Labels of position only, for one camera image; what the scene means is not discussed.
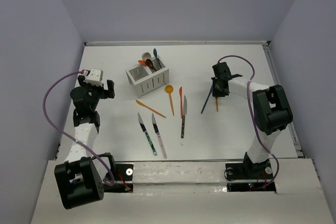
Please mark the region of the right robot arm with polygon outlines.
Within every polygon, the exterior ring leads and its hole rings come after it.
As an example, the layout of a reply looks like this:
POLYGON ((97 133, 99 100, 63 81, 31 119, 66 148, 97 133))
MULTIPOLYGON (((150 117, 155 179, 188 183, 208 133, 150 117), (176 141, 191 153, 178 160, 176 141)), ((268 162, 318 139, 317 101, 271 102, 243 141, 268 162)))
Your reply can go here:
POLYGON ((270 167, 269 156, 280 132, 293 120, 293 114, 281 85, 266 86, 232 74, 226 62, 212 66, 212 96, 236 94, 248 102, 255 139, 241 163, 226 165, 231 180, 253 178, 270 167))

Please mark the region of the yellow-orange plastic knife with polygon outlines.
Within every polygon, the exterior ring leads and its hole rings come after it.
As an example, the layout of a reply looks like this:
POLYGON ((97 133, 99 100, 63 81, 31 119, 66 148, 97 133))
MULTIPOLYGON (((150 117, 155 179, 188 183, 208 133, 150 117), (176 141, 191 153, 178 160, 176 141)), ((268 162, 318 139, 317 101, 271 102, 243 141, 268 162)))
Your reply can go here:
POLYGON ((215 98, 215 104, 216 104, 216 111, 218 112, 219 111, 219 108, 218 108, 218 97, 215 98))

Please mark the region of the brown plastic spoon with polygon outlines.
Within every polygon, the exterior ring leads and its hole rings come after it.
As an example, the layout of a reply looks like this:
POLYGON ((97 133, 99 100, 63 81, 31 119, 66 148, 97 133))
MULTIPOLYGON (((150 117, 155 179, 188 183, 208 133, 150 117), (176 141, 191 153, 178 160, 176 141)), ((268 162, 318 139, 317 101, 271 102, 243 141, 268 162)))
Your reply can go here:
POLYGON ((153 71, 157 71, 151 59, 147 59, 145 63, 150 69, 152 69, 153 71))

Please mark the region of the blue plastic spoon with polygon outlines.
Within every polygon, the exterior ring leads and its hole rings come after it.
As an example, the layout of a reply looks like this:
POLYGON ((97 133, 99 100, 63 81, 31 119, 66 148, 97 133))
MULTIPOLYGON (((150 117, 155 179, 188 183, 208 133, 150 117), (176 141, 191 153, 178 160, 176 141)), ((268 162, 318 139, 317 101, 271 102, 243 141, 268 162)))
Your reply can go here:
POLYGON ((156 50, 155 48, 153 49, 153 54, 154 54, 154 56, 155 56, 157 62, 159 62, 158 59, 157 59, 157 58, 158 58, 158 57, 157 57, 157 56, 158 56, 158 55, 157 55, 157 50, 156 50))

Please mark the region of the red-orange plastic knife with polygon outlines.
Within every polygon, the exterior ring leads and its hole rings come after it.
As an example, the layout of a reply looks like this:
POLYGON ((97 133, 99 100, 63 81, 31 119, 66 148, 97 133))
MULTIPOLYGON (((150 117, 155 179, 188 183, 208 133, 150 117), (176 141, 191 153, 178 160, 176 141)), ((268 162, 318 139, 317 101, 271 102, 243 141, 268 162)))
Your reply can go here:
POLYGON ((183 117, 183 87, 179 88, 179 95, 180 95, 180 114, 181 118, 183 117))

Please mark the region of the dark blue plastic knife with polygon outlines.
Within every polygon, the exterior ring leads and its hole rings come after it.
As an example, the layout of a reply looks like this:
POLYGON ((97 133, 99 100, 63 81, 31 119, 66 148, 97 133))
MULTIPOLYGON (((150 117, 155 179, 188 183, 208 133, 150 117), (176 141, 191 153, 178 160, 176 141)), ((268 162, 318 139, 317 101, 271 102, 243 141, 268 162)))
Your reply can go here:
POLYGON ((213 93, 213 85, 211 85, 211 88, 210 88, 210 90, 209 90, 209 93, 208 93, 208 95, 207 95, 207 98, 205 99, 205 102, 204 102, 203 107, 202 107, 202 109, 201 109, 201 114, 203 114, 203 112, 204 112, 204 110, 205 110, 205 108, 206 108, 206 105, 207 105, 207 103, 208 103, 208 100, 209 100, 210 96, 212 95, 212 93, 213 93))

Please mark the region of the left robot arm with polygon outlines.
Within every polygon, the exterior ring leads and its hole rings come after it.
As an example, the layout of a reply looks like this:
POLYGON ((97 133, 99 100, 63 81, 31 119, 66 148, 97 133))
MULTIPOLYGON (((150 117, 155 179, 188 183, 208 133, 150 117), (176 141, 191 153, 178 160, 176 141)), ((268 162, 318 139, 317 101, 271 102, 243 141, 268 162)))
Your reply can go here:
POLYGON ((102 77, 102 70, 85 70, 77 78, 79 86, 70 91, 75 107, 72 116, 75 134, 70 137, 74 143, 65 161, 54 170, 65 209, 103 200, 102 178, 111 179, 116 174, 116 166, 109 161, 102 162, 98 170, 94 164, 102 161, 92 149, 100 129, 96 108, 100 100, 114 98, 113 81, 108 80, 105 89, 102 77))

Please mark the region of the yellow plastic spoon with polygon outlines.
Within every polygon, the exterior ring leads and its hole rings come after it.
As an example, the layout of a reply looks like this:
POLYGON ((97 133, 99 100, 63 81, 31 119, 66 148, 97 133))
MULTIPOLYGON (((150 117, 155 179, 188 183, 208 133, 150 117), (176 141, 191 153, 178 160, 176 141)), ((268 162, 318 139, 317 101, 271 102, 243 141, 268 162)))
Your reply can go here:
POLYGON ((174 105, 173 105, 173 99, 172 99, 173 86, 170 85, 170 84, 168 84, 165 87, 165 92, 169 95, 169 100, 170 100, 170 106, 171 106, 171 110, 172 110, 172 115, 174 116, 175 112, 174 112, 174 105))

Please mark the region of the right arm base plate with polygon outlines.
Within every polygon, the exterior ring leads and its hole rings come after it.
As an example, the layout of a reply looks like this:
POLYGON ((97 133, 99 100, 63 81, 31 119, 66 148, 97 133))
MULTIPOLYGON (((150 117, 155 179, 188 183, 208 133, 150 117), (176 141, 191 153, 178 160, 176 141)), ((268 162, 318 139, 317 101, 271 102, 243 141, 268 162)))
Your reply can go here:
POLYGON ((243 163, 227 163, 225 165, 224 177, 227 180, 227 191, 230 193, 252 191, 276 192, 274 182, 266 186, 273 177, 270 161, 252 167, 246 167, 243 163))

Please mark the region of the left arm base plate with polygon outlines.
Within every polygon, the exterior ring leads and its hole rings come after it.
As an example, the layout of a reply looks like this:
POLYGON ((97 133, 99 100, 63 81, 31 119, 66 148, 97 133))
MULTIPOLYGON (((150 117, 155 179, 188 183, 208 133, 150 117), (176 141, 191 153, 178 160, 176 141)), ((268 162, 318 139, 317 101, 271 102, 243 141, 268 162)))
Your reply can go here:
POLYGON ((132 193, 133 192, 133 163, 121 163, 117 162, 117 171, 113 173, 115 184, 113 186, 107 185, 104 179, 110 180, 111 177, 107 170, 100 164, 100 162, 94 161, 93 163, 98 171, 100 178, 102 179, 103 188, 105 193, 132 193))

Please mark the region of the steel knife dark handle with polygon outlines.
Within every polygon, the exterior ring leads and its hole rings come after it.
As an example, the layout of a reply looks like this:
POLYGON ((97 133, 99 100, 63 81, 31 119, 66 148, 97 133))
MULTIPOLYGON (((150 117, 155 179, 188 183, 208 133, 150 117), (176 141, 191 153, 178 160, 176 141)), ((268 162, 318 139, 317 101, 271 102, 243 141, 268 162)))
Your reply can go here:
POLYGON ((187 114, 187 98, 184 96, 183 99, 183 110, 182 110, 182 126, 181 126, 181 138, 184 138, 184 132, 185 132, 185 117, 187 114))

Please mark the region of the orange plastic spoon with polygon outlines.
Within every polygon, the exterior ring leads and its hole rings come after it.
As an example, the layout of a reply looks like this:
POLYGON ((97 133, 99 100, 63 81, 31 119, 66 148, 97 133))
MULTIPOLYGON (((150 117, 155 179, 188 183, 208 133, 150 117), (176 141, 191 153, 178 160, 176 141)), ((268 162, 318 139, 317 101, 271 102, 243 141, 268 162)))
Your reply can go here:
POLYGON ((139 60, 138 63, 141 64, 141 65, 143 65, 143 66, 147 66, 146 62, 143 61, 143 60, 139 60))

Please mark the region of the beige plastic spoon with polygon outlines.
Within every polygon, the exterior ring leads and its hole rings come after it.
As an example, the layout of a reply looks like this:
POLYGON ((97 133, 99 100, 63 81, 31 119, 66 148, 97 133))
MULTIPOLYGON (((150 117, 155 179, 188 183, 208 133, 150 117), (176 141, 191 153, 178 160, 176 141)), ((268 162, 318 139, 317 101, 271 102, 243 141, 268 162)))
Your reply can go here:
POLYGON ((145 52, 142 54, 142 60, 144 62, 147 62, 149 60, 152 60, 151 54, 149 52, 145 52))

